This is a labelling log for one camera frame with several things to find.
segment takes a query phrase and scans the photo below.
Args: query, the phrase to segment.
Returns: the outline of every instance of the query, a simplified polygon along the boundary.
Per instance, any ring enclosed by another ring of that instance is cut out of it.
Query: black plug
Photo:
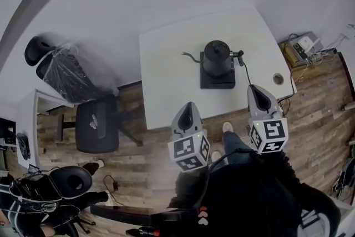
[[[114,191],[117,191],[117,190],[118,190],[118,183],[117,183],[116,181],[114,181],[114,182],[112,183],[112,185],[113,185],[113,190],[114,190]]]

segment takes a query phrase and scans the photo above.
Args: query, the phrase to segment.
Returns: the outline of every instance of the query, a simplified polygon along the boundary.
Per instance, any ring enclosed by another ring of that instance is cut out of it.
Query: black sleeve
[[[180,173],[175,183],[176,197],[172,198],[169,208],[191,208],[198,201],[205,184],[206,171],[192,174]]]
[[[284,152],[262,154],[261,157],[270,174],[274,175],[296,198],[302,209],[315,210],[318,213],[323,213],[329,219],[331,226],[330,237],[335,236],[341,213],[332,199],[320,190],[304,183],[301,184],[288,162],[289,158],[286,157]]]

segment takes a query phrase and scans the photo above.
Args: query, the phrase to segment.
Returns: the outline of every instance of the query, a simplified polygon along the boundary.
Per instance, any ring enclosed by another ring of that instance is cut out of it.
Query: person
[[[226,153],[237,148],[250,149],[229,122],[223,124],[222,130]],[[213,152],[212,162],[220,157],[219,152]],[[335,236],[340,210],[326,194],[300,183],[284,152],[233,153],[224,160],[210,174],[199,207],[204,213],[199,215],[198,230],[190,228],[191,236],[196,232],[200,236],[297,236],[302,217],[321,214],[329,220],[329,236]],[[176,197],[169,207],[196,206],[202,198],[207,170],[180,173]]]
[[[83,168],[94,175],[103,166],[104,162],[97,160],[87,163]],[[85,193],[74,199],[62,199],[59,207],[51,213],[25,214],[29,211],[17,204],[9,193],[12,179],[11,176],[0,179],[0,224],[12,226],[27,237],[65,235],[66,223],[77,216],[79,211],[100,202],[104,202],[107,206],[113,205],[109,191],[105,190],[99,193]]]

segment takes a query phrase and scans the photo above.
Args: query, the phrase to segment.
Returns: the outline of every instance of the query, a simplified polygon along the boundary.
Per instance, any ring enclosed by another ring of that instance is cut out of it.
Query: white table
[[[193,101],[202,118],[247,107],[248,81],[235,64],[234,89],[201,90],[199,59],[208,42],[221,40],[234,52],[244,51],[252,84],[276,98],[292,94],[290,71],[266,23],[254,7],[240,7],[185,20],[139,36],[144,107],[148,129],[170,126],[184,104]],[[281,74],[283,85],[273,82]]]
[[[45,113],[48,109],[53,109],[58,106],[74,107],[73,104],[65,100],[55,98],[33,90],[27,94],[16,105],[16,132],[24,133],[28,137],[28,144],[31,156],[25,160],[21,154],[18,142],[16,143],[16,152],[18,163],[25,168],[29,164],[39,167],[39,155],[37,146],[37,114]]]

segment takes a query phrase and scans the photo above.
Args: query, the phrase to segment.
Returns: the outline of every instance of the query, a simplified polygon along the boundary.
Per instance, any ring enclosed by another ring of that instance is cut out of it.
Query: white shoe
[[[233,133],[234,132],[233,127],[230,122],[223,123],[222,131],[223,131],[223,133],[225,133],[225,132],[232,132]]]
[[[98,163],[99,164],[99,169],[102,168],[105,165],[102,160],[92,161],[92,163]]]
[[[105,205],[106,206],[113,206],[113,200],[112,200],[112,196],[111,196],[110,192],[108,190],[105,190],[105,192],[109,196],[109,199],[107,201],[105,201]]]
[[[221,157],[222,157],[222,154],[218,150],[216,150],[216,151],[212,152],[211,160],[212,160],[212,162],[216,162]]]

